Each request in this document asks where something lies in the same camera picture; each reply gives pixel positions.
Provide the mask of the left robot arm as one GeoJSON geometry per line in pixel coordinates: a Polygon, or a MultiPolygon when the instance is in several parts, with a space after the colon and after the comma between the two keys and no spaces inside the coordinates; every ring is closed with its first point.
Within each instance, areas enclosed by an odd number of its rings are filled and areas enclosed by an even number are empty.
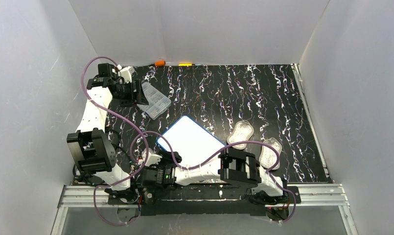
{"type": "Polygon", "coordinates": [[[87,103],[82,120],[74,133],[67,135],[67,144],[75,166],[82,176],[94,175],[112,191],[127,190],[129,174],[116,162],[116,150],[106,133],[106,119],[111,101],[123,107],[147,105],[141,82],[132,79],[134,68],[98,64],[98,74],[82,87],[87,103]]]}

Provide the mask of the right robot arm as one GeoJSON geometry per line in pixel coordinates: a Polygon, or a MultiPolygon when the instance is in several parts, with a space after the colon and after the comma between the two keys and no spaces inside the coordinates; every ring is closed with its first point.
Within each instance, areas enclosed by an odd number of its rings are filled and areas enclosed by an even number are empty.
{"type": "Polygon", "coordinates": [[[260,192],[271,197],[283,196],[282,179],[267,171],[251,153],[226,149],[197,168],[182,169],[172,160],[146,166],[136,179],[140,188],[176,189],[198,182],[215,184],[218,181],[260,192]]]}

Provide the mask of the blue framed whiteboard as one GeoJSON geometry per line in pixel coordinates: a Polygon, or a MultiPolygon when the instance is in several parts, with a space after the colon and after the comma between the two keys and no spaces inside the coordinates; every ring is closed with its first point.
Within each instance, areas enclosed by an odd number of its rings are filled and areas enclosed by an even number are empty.
{"type": "Polygon", "coordinates": [[[157,144],[165,151],[172,150],[181,157],[181,166],[195,166],[208,159],[225,144],[188,115],[181,116],[161,137],[157,144]]]}

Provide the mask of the silver mesh scrubber pad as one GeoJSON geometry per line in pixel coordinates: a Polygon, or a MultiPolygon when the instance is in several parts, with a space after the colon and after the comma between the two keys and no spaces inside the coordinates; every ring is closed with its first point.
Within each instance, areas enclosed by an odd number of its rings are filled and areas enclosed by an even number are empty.
{"type": "Polygon", "coordinates": [[[248,141],[253,134],[254,128],[248,121],[238,121],[227,138],[227,144],[248,141]]]}

